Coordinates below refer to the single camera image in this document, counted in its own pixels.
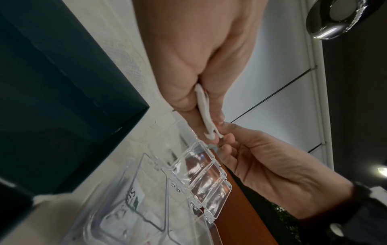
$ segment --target clear plastic box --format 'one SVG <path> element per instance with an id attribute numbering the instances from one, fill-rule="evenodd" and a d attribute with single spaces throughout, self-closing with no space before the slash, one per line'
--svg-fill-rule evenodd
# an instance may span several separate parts
<path id="1" fill-rule="evenodd" d="M 149 149 L 92 195 L 63 244 L 213 244 L 208 225 L 232 188 L 225 171 L 183 120 Z"/>

